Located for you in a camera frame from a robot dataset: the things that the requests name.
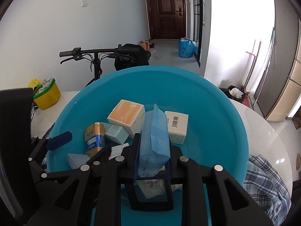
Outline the yellow green container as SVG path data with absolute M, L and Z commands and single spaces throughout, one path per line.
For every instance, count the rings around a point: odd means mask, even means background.
M 49 80 L 31 79 L 28 87 L 34 90 L 33 101 L 42 110 L 55 105 L 61 95 L 54 78 Z

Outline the light blue pouch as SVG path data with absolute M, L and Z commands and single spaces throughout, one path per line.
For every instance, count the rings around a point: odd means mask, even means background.
M 152 178 L 170 159 L 166 114 L 156 104 L 146 112 L 141 132 L 138 175 Z

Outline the gold blue tin box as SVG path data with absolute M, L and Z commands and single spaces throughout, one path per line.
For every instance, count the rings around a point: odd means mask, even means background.
M 84 135 L 86 155 L 92 158 L 105 146 L 104 125 L 95 122 L 85 130 Z

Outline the black framed box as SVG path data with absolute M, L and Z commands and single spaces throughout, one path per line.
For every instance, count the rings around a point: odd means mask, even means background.
M 164 174 L 136 180 L 127 178 L 125 189 L 131 209 L 135 211 L 165 212 L 174 208 L 171 184 Z

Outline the orange top white box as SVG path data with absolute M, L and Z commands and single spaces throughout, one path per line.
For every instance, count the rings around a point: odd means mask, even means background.
M 129 138 L 140 134 L 145 120 L 144 105 L 121 99 L 107 117 L 110 124 L 122 126 Z

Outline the blue plaid cloth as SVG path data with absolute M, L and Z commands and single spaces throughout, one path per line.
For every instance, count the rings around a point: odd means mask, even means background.
M 281 225 L 289 213 L 291 197 L 277 170 L 262 155 L 249 155 L 243 188 L 274 225 Z

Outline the white barcode box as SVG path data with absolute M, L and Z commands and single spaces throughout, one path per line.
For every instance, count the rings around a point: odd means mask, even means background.
M 189 115 L 171 111 L 165 111 L 165 115 L 171 143 L 183 145 L 187 135 Z

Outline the black bicycle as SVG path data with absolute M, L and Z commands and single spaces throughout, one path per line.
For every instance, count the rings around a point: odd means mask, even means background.
M 92 50 L 82 50 L 80 47 L 75 47 L 73 50 L 59 52 L 59 57 L 64 58 L 60 62 L 61 64 L 69 60 L 88 60 L 90 62 L 90 70 L 94 72 L 94 78 L 88 82 L 88 85 L 90 85 L 100 79 L 103 73 L 101 68 L 102 60 L 114 59 L 115 70 L 120 71 L 132 67 L 148 66 L 151 52 L 140 45 L 126 43 L 125 45 L 119 44 L 116 48 Z

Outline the light blue small box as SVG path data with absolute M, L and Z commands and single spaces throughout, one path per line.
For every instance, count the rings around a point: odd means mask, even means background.
M 102 122 L 102 124 L 104 125 L 105 137 L 107 140 L 117 144 L 124 144 L 129 137 L 128 132 L 122 126 L 104 122 Z

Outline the white blue printed box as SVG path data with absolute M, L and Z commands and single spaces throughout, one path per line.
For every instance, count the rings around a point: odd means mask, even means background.
M 112 146 L 111 147 L 111 154 L 109 156 L 109 160 L 113 159 L 117 156 L 120 156 L 122 154 L 122 150 L 127 146 L 129 146 L 128 143 L 120 144 L 120 145 L 117 145 L 117 146 Z

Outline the blue plastic basin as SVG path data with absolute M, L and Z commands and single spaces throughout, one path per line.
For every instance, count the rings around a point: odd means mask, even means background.
M 221 165 L 243 184 L 249 145 L 231 101 L 206 79 L 179 68 L 141 66 L 104 76 L 80 91 L 58 117 L 52 136 L 71 132 L 72 141 L 47 154 L 50 172 L 65 171 L 68 153 L 84 153 L 84 131 L 106 121 L 121 99 L 189 115 L 182 153 L 203 166 Z

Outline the dark brown door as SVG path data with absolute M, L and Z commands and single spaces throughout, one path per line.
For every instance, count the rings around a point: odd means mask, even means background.
M 184 0 L 146 0 L 151 39 L 180 39 L 186 34 Z

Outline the blue plastic bag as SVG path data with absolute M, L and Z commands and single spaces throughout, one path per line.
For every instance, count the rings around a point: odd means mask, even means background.
M 179 56 L 181 58 L 191 58 L 198 49 L 196 43 L 189 38 L 181 38 L 178 41 L 178 44 Z

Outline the gold refrigerator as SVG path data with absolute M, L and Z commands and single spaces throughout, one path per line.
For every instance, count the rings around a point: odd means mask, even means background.
M 267 121 L 283 121 L 300 96 L 300 19 L 288 0 L 274 0 L 268 62 L 255 98 Z

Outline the black trash bin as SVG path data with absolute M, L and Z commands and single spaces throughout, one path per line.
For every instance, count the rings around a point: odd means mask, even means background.
M 237 101 L 239 103 L 242 103 L 245 98 L 245 93 L 241 91 L 239 88 L 237 88 L 234 85 L 230 85 L 225 91 L 224 94 L 234 101 Z

